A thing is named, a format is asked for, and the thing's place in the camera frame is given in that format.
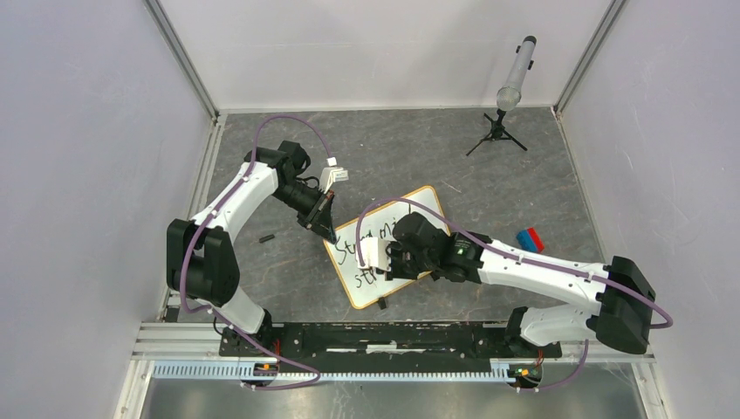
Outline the yellow framed whiteboard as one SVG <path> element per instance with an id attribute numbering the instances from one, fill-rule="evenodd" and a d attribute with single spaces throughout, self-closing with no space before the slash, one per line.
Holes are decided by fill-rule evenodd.
<path id="1" fill-rule="evenodd" d="M 393 227 L 397 222 L 414 211 L 423 214 L 436 228 L 450 233 L 449 227 L 444 222 L 431 216 L 424 209 L 407 203 L 386 203 L 369 211 L 363 218 L 361 235 L 390 240 Z M 356 223 L 357 221 L 353 219 L 337 227 L 335 229 L 337 242 L 331 244 L 325 241 L 324 246 L 351 307 L 361 310 L 410 285 L 412 281 L 410 279 L 387 280 L 383 274 L 362 271 L 358 268 L 355 257 Z"/>

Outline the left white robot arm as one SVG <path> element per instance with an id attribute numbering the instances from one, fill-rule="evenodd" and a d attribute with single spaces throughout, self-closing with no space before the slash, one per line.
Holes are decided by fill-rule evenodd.
<path id="1" fill-rule="evenodd" d="M 253 355 L 267 354 L 274 333 L 266 326 L 268 312 L 239 286 L 240 268 L 234 242 L 241 229 L 269 197 L 297 213 L 298 224 L 334 244 L 331 189 L 348 178 L 335 158 L 327 160 L 318 185 L 303 178 L 310 166 L 307 152 L 296 142 L 276 149 L 250 151 L 229 185 L 189 220 L 175 219 L 167 229 L 167 285 L 199 301 L 242 331 L 240 342 Z"/>

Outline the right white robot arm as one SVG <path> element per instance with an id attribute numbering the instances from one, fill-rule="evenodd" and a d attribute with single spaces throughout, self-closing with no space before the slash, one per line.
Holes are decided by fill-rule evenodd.
<path id="1" fill-rule="evenodd" d="M 562 340 L 597 340 L 622 353 L 644 354 L 655 328 L 654 288 L 629 258 L 601 264 L 547 257 L 474 232 L 449 234 L 419 212 L 404 216 L 391 239 L 372 244 L 364 238 L 361 248 L 370 252 L 365 260 L 371 268 L 392 279 L 429 273 L 450 282 L 502 285 L 559 300 L 559 306 L 512 312 L 504 345 L 516 356 Z"/>

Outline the blue red whiteboard eraser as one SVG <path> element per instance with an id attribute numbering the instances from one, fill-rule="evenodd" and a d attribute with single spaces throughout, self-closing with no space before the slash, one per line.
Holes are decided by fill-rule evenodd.
<path id="1" fill-rule="evenodd" d="M 534 228 L 519 231 L 516 234 L 516 240 L 519 247 L 524 251 L 542 253 L 545 249 L 544 243 Z"/>

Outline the black microphone tripod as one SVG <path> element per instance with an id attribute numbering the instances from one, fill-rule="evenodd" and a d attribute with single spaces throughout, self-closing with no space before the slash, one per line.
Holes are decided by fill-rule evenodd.
<path id="1" fill-rule="evenodd" d="M 465 156 L 470 156 L 485 142 L 495 141 L 513 141 L 522 150 L 528 150 L 528 148 L 521 141 L 516 139 L 511 133 L 506 130 L 504 126 L 504 117 L 506 116 L 507 112 L 502 111 L 501 109 L 497 109 L 496 114 L 497 117 L 495 119 L 493 119 L 487 113 L 483 114 L 483 117 L 490 122 L 490 131 L 481 140 L 479 140 L 477 144 L 465 154 Z"/>

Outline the silver microphone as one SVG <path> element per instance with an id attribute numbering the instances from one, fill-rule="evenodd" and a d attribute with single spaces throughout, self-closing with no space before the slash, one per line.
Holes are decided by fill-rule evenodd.
<path id="1" fill-rule="evenodd" d="M 509 74 L 497 92 L 497 109 L 510 112 L 522 99 L 524 78 L 533 66 L 532 55 L 537 45 L 535 36 L 526 36 L 516 49 L 516 57 Z"/>

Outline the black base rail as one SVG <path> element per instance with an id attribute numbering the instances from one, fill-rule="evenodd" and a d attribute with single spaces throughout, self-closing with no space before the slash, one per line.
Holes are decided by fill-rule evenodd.
<path id="1" fill-rule="evenodd" d="M 279 355 L 280 373 L 482 373 L 492 359 L 558 358 L 499 323 L 340 322 L 276 324 L 256 341 Z"/>

